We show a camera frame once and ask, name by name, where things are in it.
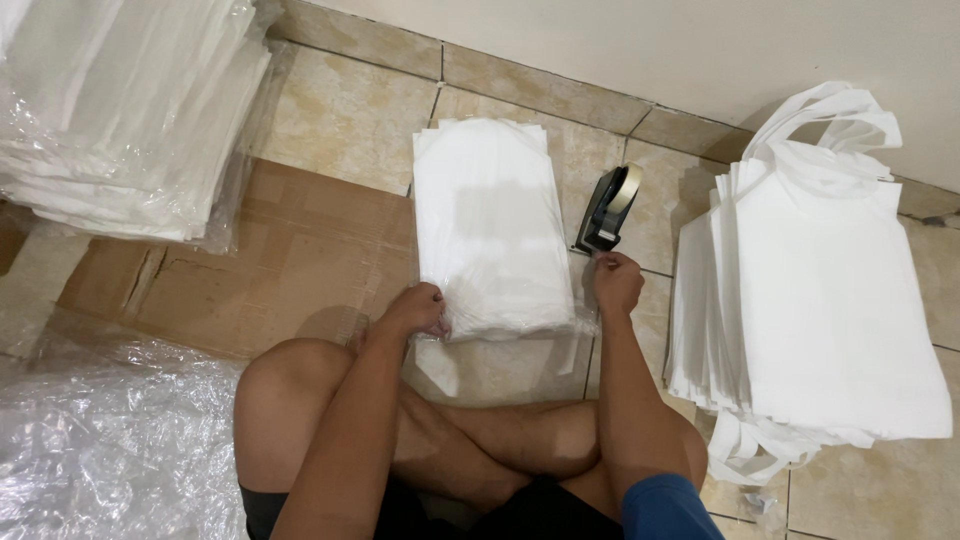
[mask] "black shorts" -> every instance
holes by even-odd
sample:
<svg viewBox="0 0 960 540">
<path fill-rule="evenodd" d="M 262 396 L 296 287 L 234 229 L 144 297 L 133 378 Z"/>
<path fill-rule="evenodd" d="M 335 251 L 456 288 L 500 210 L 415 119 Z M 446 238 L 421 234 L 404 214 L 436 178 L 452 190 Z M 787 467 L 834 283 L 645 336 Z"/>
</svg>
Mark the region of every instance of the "black shorts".
<svg viewBox="0 0 960 540">
<path fill-rule="evenodd" d="M 251 540 L 267 540 L 286 493 L 257 493 L 240 487 Z M 374 540 L 622 539 L 623 527 L 584 503 L 548 477 L 537 477 L 469 530 L 445 520 L 430 520 L 414 490 L 390 479 L 380 506 Z"/>
</svg>

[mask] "white fabric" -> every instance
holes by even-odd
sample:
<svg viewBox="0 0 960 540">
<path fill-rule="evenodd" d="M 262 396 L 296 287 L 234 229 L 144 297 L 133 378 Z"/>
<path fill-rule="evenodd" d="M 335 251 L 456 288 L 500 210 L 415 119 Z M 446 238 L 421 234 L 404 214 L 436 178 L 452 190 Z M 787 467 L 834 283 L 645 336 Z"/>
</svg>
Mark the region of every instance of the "white fabric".
<svg viewBox="0 0 960 540">
<path fill-rule="evenodd" d="M 14 7 L 0 20 L 0 191 L 96 233 L 203 237 L 271 57 L 252 1 Z"/>
<path fill-rule="evenodd" d="M 569 330 L 564 227 L 536 125 L 442 120 L 414 134 L 420 279 L 444 293 L 449 340 Z"/>
<path fill-rule="evenodd" d="M 817 146 L 788 140 L 811 121 L 831 122 Z M 870 92 L 814 87 L 784 102 L 681 230 L 666 377 L 717 411 L 714 477 L 762 485 L 822 445 L 951 436 L 900 186 L 862 154 L 898 146 Z"/>
</svg>

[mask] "man's right hand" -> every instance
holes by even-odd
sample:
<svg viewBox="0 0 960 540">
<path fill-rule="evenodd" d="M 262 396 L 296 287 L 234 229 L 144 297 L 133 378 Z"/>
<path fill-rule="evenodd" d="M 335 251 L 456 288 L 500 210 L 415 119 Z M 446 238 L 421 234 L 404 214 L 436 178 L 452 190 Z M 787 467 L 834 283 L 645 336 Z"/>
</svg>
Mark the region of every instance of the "man's right hand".
<svg viewBox="0 0 960 540">
<path fill-rule="evenodd" d="M 443 337 L 450 331 L 443 317 L 444 308 L 446 302 L 440 288 L 433 283 L 419 282 L 397 295 L 371 330 L 393 331 L 404 339 L 419 331 Z"/>
<path fill-rule="evenodd" d="M 640 289 L 643 288 L 640 265 L 616 252 L 598 253 L 594 260 L 593 294 L 600 312 L 622 311 L 629 314 L 636 307 Z"/>
</svg>

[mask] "black tape dispenser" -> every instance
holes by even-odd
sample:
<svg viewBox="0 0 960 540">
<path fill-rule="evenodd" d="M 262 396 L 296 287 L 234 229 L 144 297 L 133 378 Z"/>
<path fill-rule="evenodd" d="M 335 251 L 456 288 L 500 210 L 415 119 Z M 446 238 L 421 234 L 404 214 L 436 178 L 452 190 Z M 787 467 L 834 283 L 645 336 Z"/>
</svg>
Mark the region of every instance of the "black tape dispenser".
<svg viewBox="0 0 960 540">
<path fill-rule="evenodd" d="M 590 255 L 611 251 L 620 242 L 620 227 L 627 219 L 642 180 L 643 169 L 627 162 L 597 181 L 573 247 Z"/>
</svg>

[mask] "packing tape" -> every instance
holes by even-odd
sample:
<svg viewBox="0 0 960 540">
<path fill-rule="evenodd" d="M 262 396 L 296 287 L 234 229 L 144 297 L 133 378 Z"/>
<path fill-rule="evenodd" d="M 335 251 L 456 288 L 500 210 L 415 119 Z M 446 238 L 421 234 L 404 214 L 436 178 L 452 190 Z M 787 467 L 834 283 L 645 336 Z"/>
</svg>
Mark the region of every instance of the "packing tape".
<svg viewBox="0 0 960 540">
<path fill-rule="evenodd" d="M 640 182 L 643 181 L 643 167 L 632 161 L 625 165 L 627 168 L 627 178 L 623 179 L 623 185 L 613 196 L 613 200 L 607 205 L 607 213 L 620 213 L 631 201 L 634 200 L 636 191 L 640 189 Z"/>
</svg>

